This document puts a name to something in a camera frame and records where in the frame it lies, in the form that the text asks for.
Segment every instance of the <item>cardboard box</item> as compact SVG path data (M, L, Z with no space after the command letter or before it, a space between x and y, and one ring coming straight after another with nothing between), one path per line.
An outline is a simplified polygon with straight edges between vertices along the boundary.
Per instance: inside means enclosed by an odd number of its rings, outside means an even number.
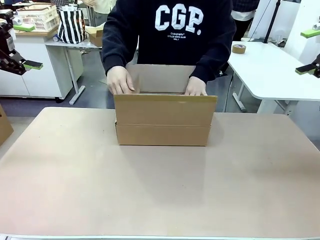
M114 95L120 145L207 145L217 97L183 95L194 68L127 66L136 93Z
M92 26L85 26L85 31L89 35L90 43L96 45L97 47L102 47L102 35L104 31L104 23L100 26L92 27Z
M14 132L4 109L0 105L0 146L10 137Z

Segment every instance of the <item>packing tape roll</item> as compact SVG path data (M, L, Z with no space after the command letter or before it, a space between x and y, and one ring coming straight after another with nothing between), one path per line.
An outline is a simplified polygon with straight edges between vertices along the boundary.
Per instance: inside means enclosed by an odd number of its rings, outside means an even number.
M232 52L235 54L244 54L246 52L246 46L241 44L235 44L232 46Z

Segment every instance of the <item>black and white striped bag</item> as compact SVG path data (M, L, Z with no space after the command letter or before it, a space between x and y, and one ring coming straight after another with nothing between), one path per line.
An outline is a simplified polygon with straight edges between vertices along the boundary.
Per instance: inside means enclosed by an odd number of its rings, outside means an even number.
M66 44L78 44L86 38L85 20L83 12L59 11L60 25L58 29L59 40Z

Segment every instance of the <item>white basket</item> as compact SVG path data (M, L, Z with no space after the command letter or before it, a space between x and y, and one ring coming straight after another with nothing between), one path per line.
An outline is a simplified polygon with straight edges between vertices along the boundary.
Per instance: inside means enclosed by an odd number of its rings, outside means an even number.
M50 32L60 22L57 8L54 4L32 4L17 9L17 13L24 24L34 25L37 32Z

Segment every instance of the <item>white desk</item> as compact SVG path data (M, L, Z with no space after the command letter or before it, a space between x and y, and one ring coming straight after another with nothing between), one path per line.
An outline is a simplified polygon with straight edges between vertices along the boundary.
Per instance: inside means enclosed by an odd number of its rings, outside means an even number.
M37 116L0 160L0 234L320 236L320 153L287 116L215 113L207 147L119 146L115 117L66 107Z
M68 63L71 80L73 82L73 87L75 90L75 95L69 101L70 105L73 105L77 101L77 99L80 97L80 95L83 93L83 91L86 89L86 86L82 85L81 87L78 87L77 78L73 74L74 71L72 68L72 64L70 62L69 50L101 51L101 47L97 47L93 45L88 39L78 44L69 44L69 43L64 43L62 41L53 41L53 39L51 38L45 42L45 45L51 46L51 47L60 47L63 49L63 53Z
M245 54L232 53L229 64L242 81L240 101L244 87L262 102L257 113L273 113L279 104L290 115L298 101L320 101L320 79L310 74L298 75L295 70L303 66L297 59L274 46L262 42L233 42L246 45Z
M83 3L83 1L79 0L78 1L78 5L81 5ZM17 7L17 6L30 6L32 4L37 4L37 2L29 2L29 3L26 3L26 2L17 2L15 4L12 4L12 6L14 7Z

